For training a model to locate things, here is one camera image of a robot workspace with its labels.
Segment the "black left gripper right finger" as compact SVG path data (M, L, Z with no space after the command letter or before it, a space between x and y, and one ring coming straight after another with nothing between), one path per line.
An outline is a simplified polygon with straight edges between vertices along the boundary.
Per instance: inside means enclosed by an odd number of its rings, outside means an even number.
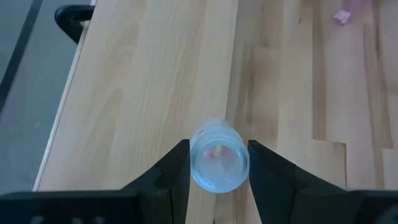
M249 182L262 223L349 223L345 191L248 141Z

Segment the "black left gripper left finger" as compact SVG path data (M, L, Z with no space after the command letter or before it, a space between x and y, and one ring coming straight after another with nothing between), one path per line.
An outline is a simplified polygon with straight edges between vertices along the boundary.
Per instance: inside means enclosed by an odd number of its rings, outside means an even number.
M122 188L136 192L138 223L185 223L190 191L190 141L181 140L149 170Z

